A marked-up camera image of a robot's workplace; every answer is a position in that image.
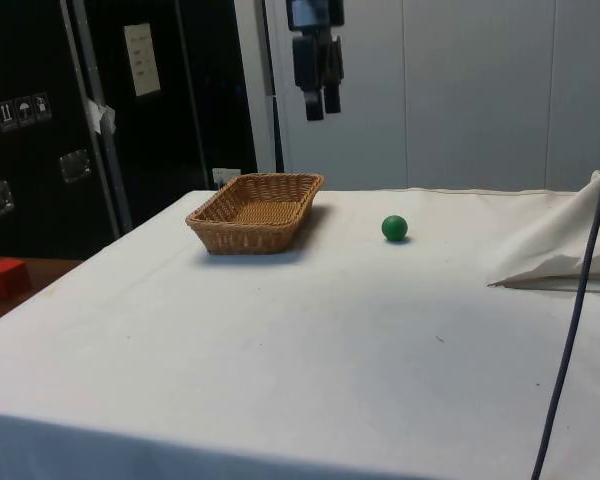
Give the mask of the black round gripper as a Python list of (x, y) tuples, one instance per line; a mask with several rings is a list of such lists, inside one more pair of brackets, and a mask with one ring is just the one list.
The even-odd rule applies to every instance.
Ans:
[[(287, 19), (291, 31), (312, 31), (344, 25), (342, 0), (287, 0)], [(318, 47), (313, 36), (301, 35), (292, 40), (295, 85), (302, 91), (308, 121), (324, 118)], [(336, 37), (326, 47), (324, 68), (324, 102), (327, 114), (341, 112), (340, 84), (344, 77), (341, 39)]]

